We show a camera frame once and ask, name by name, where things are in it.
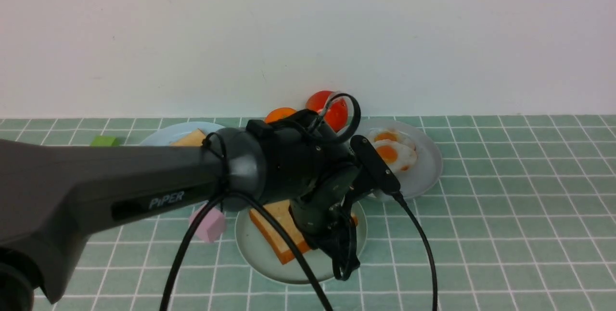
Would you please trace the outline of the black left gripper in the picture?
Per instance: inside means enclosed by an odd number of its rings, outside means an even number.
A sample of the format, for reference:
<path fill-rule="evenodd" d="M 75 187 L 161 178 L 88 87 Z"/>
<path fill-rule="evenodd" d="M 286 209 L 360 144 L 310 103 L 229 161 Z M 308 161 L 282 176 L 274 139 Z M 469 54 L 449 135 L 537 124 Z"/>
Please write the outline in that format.
<path fill-rule="evenodd" d="M 291 201 L 291 217 L 308 247 L 334 249 L 332 270 L 336 280 L 347 281 L 360 267 L 351 208 L 374 188 L 376 182 L 367 168 L 334 163 L 326 165 L 313 190 Z"/>

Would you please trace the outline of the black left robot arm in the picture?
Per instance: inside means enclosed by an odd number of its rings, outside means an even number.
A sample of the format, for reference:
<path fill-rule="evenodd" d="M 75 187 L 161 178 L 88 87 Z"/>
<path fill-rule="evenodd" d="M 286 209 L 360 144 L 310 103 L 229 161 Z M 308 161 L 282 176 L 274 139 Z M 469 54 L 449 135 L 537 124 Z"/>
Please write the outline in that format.
<path fill-rule="evenodd" d="M 284 238 L 265 210 L 290 200 L 295 227 L 333 262 L 336 279 L 358 269 L 350 206 L 360 191 L 358 153 L 347 141 L 359 119 L 337 135 L 303 110 L 267 124 L 223 128 L 200 146 L 60 147 L 1 141 L 1 309 L 30 311 L 34 291 L 63 295 L 90 237 L 206 202 L 251 207 Z"/>

